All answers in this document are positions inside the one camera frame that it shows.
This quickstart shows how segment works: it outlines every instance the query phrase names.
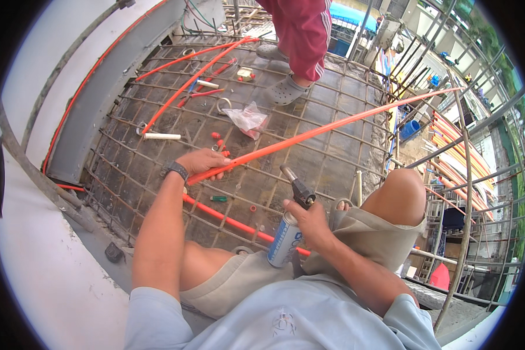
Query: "shorts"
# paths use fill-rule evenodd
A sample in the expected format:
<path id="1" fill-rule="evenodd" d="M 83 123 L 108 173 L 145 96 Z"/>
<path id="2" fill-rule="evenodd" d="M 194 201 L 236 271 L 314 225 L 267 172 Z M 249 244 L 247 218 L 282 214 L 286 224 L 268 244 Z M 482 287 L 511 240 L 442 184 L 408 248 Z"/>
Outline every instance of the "shorts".
<path id="1" fill-rule="evenodd" d="M 418 226 L 393 225 L 357 207 L 340 221 L 333 234 L 352 250 L 396 271 L 405 261 L 418 235 L 426 227 L 426 215 Z M 252 292 L 278 281 L 294 279 L 293 266 L 275 268 L 265 251 L 232 257 L 206 282 L 180 292 L 181 301 L 212 318 L 221 318 Z M 302 265 L 308 275 L 327 274 L 346 284 L 344 278 L 318 253 L 312 252 Z"/>

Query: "light blue shirt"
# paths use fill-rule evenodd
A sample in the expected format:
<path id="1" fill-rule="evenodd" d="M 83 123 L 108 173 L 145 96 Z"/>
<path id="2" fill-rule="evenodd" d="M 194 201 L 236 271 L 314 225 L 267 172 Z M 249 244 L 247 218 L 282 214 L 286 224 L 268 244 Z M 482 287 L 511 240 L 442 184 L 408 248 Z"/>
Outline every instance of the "light blue shirt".
<path id="1" fill-rule="evenodd" d="M 194 337 L 181 304 L 150 287 L 130 294 L 125 349 L 441 349 L 429 314 L 401 294 L 381 319 L 336 284 L 269 284 Z"/>

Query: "blue bucket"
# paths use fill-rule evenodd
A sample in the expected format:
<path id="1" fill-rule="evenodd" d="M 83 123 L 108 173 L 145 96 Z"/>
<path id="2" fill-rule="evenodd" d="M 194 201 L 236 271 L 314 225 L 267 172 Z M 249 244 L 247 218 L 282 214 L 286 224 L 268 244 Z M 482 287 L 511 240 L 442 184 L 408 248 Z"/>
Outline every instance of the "blue bucket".
<path id="1" fill-rule="evenodd" d="M 418 124 L 418 122 L 415 120 L 411 120 L 410 122 L 407 122 L 406 124 L 404 124 L 399 134 L 401 141 L 406 140 L 408 137 L 410 137 L 410 135 L 412 135 L 418 129 L 420 129 L 420 124 Z"/>

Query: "clear plastic bag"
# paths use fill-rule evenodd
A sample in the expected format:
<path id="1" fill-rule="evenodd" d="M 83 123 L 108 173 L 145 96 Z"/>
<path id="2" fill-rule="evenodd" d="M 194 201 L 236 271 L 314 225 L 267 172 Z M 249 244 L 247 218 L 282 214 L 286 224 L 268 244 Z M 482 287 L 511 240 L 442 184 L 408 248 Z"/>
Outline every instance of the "clear plastic bag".
<path id="1" fill-rule="evenodd" d="M 253 101 L 245 109 L 222 109 L 231 121 L 241 130 L 241 132 L 250 138 L 256 140 L 260 136 L 261 130 L 266 124 L 266 114 L 260 113 L 257 104 Z"/>

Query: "hand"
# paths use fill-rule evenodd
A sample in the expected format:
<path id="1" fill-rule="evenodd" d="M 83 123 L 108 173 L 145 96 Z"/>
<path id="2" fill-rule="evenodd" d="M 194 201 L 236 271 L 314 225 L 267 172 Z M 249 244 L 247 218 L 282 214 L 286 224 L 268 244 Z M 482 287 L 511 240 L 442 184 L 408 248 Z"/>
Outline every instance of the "hand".
<path id="1" fill-rule="evenodd" d="M 175 162 L 181 164 L 189 172 L 189 175 L 194 175 L 198 174 L 199 172 L 205 172 L 213 167 L 229 165 L 231 163 L 231 159 L 225 158 L 219 152 L 215 152 L 208 148 L 203 148 L 201 150 L 195 150 L 193 152 L 187 153 L 184 156 L 177 158 Z M 216 179 L 221 180 L 223 176 L 224 173 L 221 172 L 217 175 L 211 176 L 210 181 L 214 181 Z"/>
<path id="2" fill-rule="evenodd" d="M 316 252 L 326 249 L 336 237 L 332 234 L 325 218 L 323 205 L 315 202 L 309 210 L 303 209 L 294 200 L 284 200 L 284 208 L 298 221 L 307 246 Z"/>

